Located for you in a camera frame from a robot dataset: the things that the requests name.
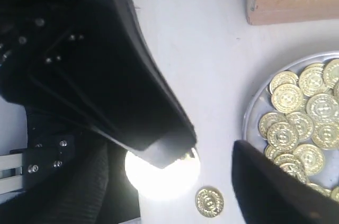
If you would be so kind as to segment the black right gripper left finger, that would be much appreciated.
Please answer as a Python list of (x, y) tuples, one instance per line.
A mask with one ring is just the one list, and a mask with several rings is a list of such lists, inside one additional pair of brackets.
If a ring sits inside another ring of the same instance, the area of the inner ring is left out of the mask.
[(158, 168), (197, 143), (132, 0), (1, 9), (1, 96), (85, 127)]

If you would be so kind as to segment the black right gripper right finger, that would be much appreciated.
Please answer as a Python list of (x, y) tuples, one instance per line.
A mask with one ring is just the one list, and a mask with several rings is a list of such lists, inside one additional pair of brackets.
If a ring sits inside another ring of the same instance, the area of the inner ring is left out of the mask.
[(302, 184), (245, 140), (235, 141), (231, 182), (246, 223), (338, 223), (338, 204)]

